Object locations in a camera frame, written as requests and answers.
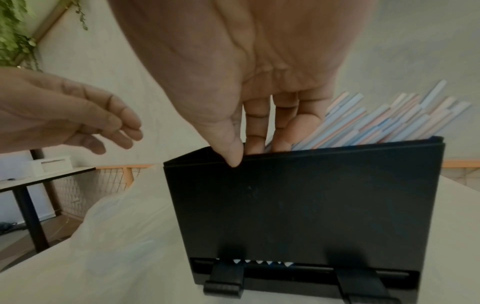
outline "black box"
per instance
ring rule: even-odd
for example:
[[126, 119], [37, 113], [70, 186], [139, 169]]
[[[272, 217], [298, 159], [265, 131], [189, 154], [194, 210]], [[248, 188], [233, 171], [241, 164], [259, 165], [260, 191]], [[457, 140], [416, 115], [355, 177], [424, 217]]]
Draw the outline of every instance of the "black box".
[[444, 149], [432, 137], [251, 155], [230, 168], [208, 147], [164, 163], [195, 283], [225, 296], [415, 303]]

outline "white desk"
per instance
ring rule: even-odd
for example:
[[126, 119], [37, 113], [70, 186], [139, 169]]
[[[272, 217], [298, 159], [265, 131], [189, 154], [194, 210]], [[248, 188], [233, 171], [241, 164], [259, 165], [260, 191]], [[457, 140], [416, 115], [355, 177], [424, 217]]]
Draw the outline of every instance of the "white desk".
[[95, 167], [80, 167], [73, 170], [49, 174], [41, 177], [31, 176], [23, 179], [7, 180], [0, 182], [0, 192], [13, 192], [16, 203], [20, 208], [21, 215], [25, 220], [26, 227], [30, 233], [31, 239], [35, 246], [35, 250], [37, 252], [46, 250], [50, 248], [50, 246], [47, 238], [45, 237], [42, 226], [40, 225], [39, 216], [35, 211], [35, 207], [32, 203], [32, 198], [30, 197], [27, 187], [93, 170], [95, 170]]
[[[420, 304], [480, 303], [480, 193], [440, 179]], [[161, 166], [95, 204], [73, 236], [0, 274], [5, 303], [342, 304], [246, 290], [204, 296], [194, 284]]]

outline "black table leg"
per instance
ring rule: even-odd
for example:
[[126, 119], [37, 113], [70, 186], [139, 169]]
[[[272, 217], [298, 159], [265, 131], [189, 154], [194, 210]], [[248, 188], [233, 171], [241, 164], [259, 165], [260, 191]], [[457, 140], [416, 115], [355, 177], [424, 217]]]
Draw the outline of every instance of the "black table leg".
[[50, 248], [27, 187], [12, 190], [37, 252]]

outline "hand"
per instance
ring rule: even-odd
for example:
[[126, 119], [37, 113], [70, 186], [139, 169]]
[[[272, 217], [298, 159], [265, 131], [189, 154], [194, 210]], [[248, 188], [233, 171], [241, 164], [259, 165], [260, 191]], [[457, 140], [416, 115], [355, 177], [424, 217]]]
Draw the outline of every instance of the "hand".
[[117, 96], [57, 76], [0, 68], [0, 153], [61, 144], [105, 153], [100, 134], [124, 149], [140, 119]]
[[145, 67], [176, 110], [231, 166], [313, 132], [337, 70], [373, 0], [109, 0]]

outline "wall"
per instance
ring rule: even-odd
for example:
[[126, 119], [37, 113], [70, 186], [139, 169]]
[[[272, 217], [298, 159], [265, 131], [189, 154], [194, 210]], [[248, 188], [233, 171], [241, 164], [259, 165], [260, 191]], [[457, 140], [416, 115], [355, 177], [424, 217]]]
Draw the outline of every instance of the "wall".
[[[23, 178], [29, 174], [24, 170], [24, 162], [32, 160], [29, 151], [0, 155], [0, 181], [9, 178]], [[33, 185], [27, 187], [40, 220], [55, 216], [45, 187]], [[0, 222], [23, 223], [24, 219], [11, 191], [0, 193]]]
[[[68, 154], [77, 165], [156, 163], [205, 145], [174, 111], [135, 57], [106, 0], [83, 0], [89, 31], [70, 10], [40, 44], [47, 72], [96, 85], [121, 96], [143, 120], [145, 139], [129, 151], [107, 144], [108, 154], [56, 147], [46, 156]], [[480, 2], [476, 0], [382, 1], [339, 74], [337, 91], [361, 92], [369, 109], [399, 91], [426, 93], [439, 79], [448, 94], [480, 103]], [[443, 135], [448, 158], [479, 158], [478, 107]]]

